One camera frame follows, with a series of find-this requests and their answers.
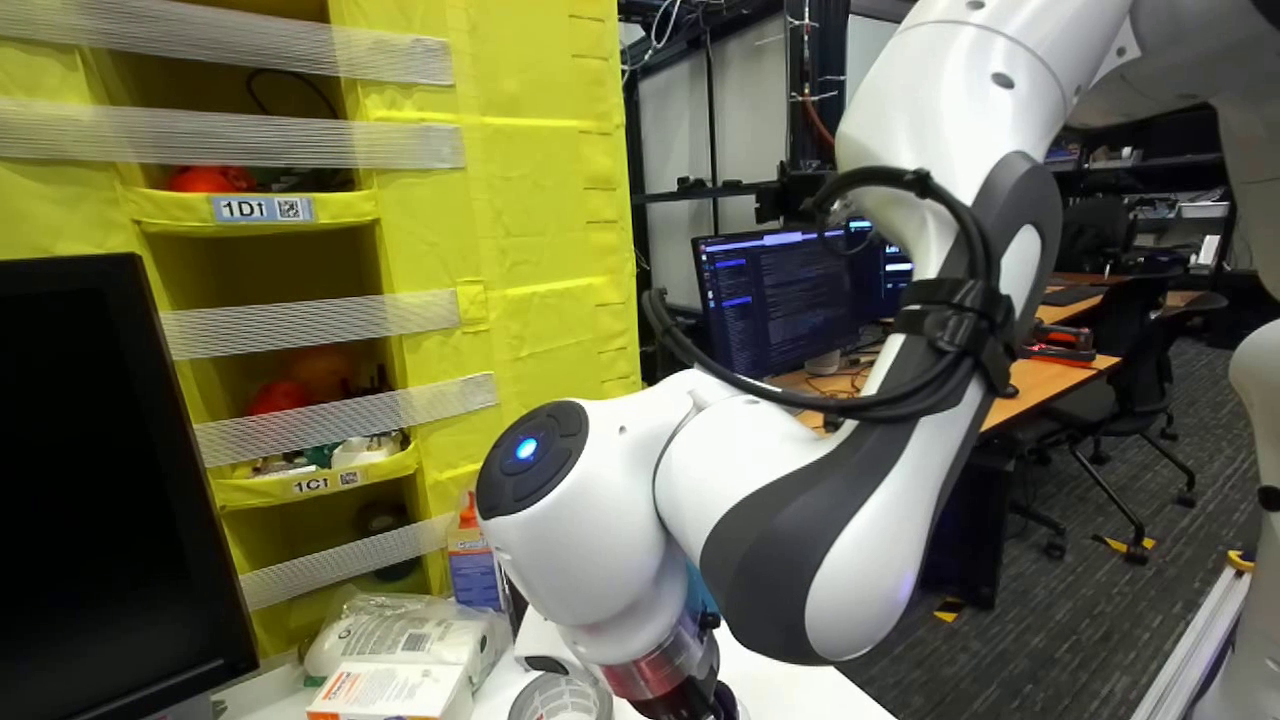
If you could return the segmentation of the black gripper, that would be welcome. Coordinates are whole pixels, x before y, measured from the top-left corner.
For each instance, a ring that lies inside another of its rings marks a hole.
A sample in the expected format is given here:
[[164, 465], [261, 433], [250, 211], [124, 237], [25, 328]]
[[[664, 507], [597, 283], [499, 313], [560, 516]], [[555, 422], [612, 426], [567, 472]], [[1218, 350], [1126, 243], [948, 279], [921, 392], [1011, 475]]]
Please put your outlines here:
[[603, 682], [643, 720], [739, 720], [736, 692], [719, 678], [719, 614], [695, 612], [639, 659], [603, 663]]

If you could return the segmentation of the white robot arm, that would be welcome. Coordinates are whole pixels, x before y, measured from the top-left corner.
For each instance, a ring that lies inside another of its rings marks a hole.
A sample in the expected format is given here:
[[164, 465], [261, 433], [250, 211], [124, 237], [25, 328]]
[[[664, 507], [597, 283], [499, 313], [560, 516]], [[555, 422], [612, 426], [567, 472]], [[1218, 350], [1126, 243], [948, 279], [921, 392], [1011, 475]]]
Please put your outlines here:
[[719, 634], [776, 663], [871, 652], [1038, 324], [1054, 139], [1218, 109], [1251, 266], [1271, 271], [1275, 57], [1275, 0], [915, 0], [807, 201], [915, 266], [864, 389], [798, 394], [694, 354], [629, 394], [539, 403], [478, 479], [497, 564], [643, 720], [736, 720]]

